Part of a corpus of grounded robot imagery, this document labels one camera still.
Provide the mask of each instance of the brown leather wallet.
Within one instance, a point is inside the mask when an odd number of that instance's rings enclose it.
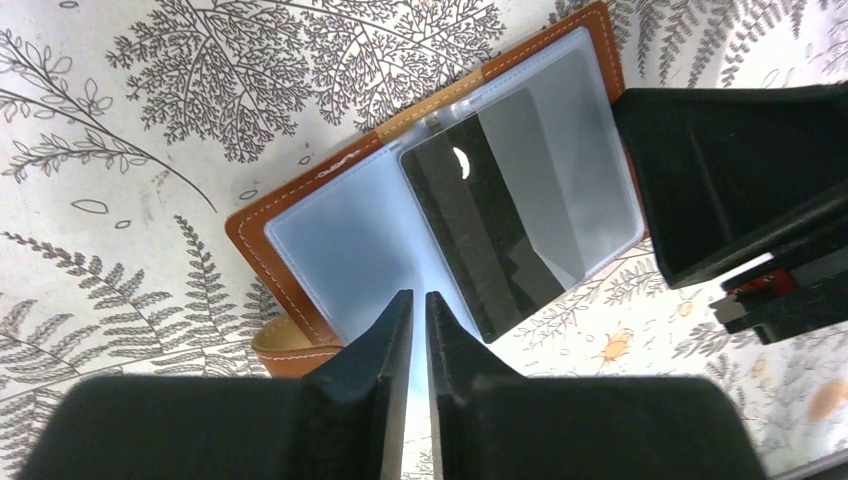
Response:
[[[400,112],[305,174],[227,219],[227,235],[289,313],[289,316],[271,322],[253,339],[253,348],[271,375],[301,376],[329,360],[343,346],[269,243],[264,233],[265,224],[402,134],[425,115],[454,103],[579,27],[585,27],[591,35],[607,96],[610,103],[614,103],[624,92],[624,76],[615,48],[609,12],[602,2],[596,2]]]

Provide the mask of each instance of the white fabric surface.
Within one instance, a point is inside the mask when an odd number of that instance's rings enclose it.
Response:
[[[0,469],[86,376],[262,374],[245,341],[280,308],[226,216],[585,3],[0,3]],[[631,87],[848,68],[842,0],[608,4]],[[530,375],[707,375],[771,473],[844,448],[848,330],[761,347],[722,333],[717,295],[667,291],[645,244],[494,350]],[[426,412],[410,418],[405,475],[422,478]]]

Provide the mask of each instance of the leaf pattern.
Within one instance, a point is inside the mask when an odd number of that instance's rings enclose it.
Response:
[[[84,132],[78,140],[70,142],[59,135],[44,133],[41,141],[34,146],[13,141],[18,154],[12,157],[3,176],[22,183],[29,177],[30,170],[38,169],[49,177],[58,173],[68,160],[79,160],[83,165],[91,161],[102,162],[107,170],[116,167],[121,174],[127,173],[130,166],[153,162],[189,185],[214,210],[209,197],[188,178],[101,123],[100,117],[112,106],[112,97],[101,94],[92,78],[85,81],[80,95],[72,93],[67,79],[72,66],[70,57],[54,57],[50,46],[39,49],[14,36],[11,30],[0,28],[0,75],[18,75],[39,92],[31,95],[0,88],[0,111],[6,122],[12,123],[19,113],[24,119],[50,120],[56,117],[78,125],[81,133]]]
[[[57,268],[80,279],[78,286],[89,292],[88,299],[93,302],[94,310],[118,310],[99,321],[102,326],[108,327],[102,331],[104,336],[117,337],[109,342],[109,346],[121,347],[111,349],[109,355],[144,358],[161,355],[182,343],[175,344],[172,339],[179,333],[174,327],[179,323],[168,321],[182,309],[176,306],[154,308],[157,304],[170,300],[171,294],[157,291],[136,295],[144,278],[143,270],[136,272],[126,283],[121,283],[124,278],[124,266],[120,263],[103,275],[105,270],[100,257],[87,259],[79,252],[70,254],[48,242],[25,239],[19,234],[3,232],[3,236],[40,253],[42,258],[54,261]]]
[[[706,0],[680,0],[672,5],[672,14],[665,26],[666,36],[660,47],[660,84],[665,85],[671,65],[680,54],[680,48],[700,26],[700,16],[707,13]]]
[[[3,467],[7,473],[24,465],[61,399],[61,393],[45,387],[0,405],[0,451],[8,462]]]
[[[750,330],[736,335],[728,335],[727,330],[715,322],[701,323],[692,327],[689,338],[674,347],[672,358],[680,356],[688,358],[695,354],[709,357],[724,350],[728,344],[739,350],[754,345],[756,341],[756,334]]]
[[[639,36],[636,45],[636,58],[639,75],[645,78],[648,68],[648,54],[657,31],[660,29],[666,14],[664,9],[670,0],[637,0],[636,11],[639,14]]]
[[[369,130],[489,59],[503,33],[479,0],[410,2],[401,14],[402,3],[157,0],[107,60],[136,72],[128,97],[145,97],[146,128],[164,125],[168,143],[212,138],[228,160],[253,162],[277,133],[294,135],[308,98],[327,122],[355,110]]]
[[[227,159],[252,162],[311,94],[300,53],[302,23],[281,4],[158,0],[148,23],[115,39],[115,68],[144,65],[127,79],[128,98],[146,97],[145,128],[165,125],[168,143],[190,134],[223,143]]]
[[[185,309],[194,312],[185,316],[185,320],[192,322],[192,327],[174,341],[177,344],[188,341],[189,345],[207,346],[223,343],[226,337],[233,334],[251,336],[253,330],[246,328],[247,322],[239,322],[237,315],[229,313],[236,305],[224,302],[229,294],[220,281],[221,274],[217,272],[212,253],[206,249],[194,227],[185,218],[175,215],[174,219],[189,247],[186,253],[192,257],[189,266],[193,270],[188,273],[186,282],[192,288],[186,294],[191,301],[185,305]]]
[[[283,309],[259,277],[255,277],[250,289],[253,291],[245,293],[248,301],[245,302],[244,308],[247,313],[242,314],[241,318],[245,320],[243,326],[255,333],[282,315]]]

